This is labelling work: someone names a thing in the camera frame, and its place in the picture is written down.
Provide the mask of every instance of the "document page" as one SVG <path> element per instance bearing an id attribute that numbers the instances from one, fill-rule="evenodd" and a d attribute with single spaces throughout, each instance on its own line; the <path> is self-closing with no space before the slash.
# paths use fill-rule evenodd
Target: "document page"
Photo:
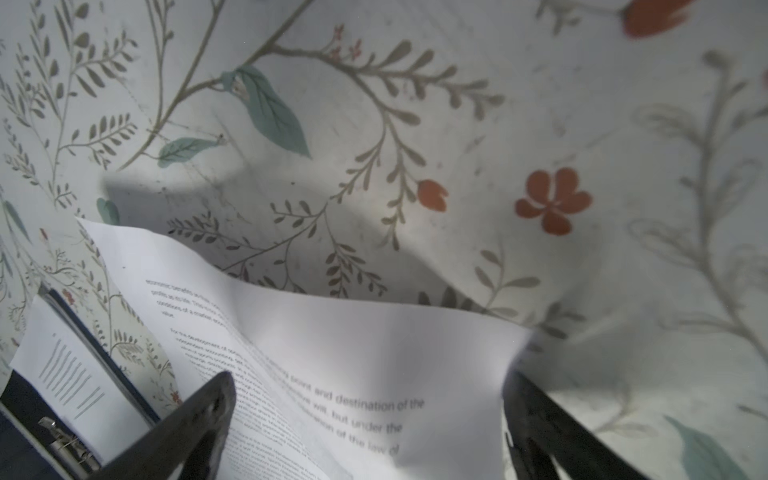
<path id="1" fill-rule="evenodd" d="M 80 338 L 40 296 L 27 313 L 27 329 L 11 367 L 106 465 L 149 432 Z"/>
<path id="2" fill-rule="evenodd" d="M 235 376 L 219 478 L 503 476 L 501 387 L 529 331 L 460 310 L 231 279 L 176 240 L 82 222 L 186 398 Z"/>

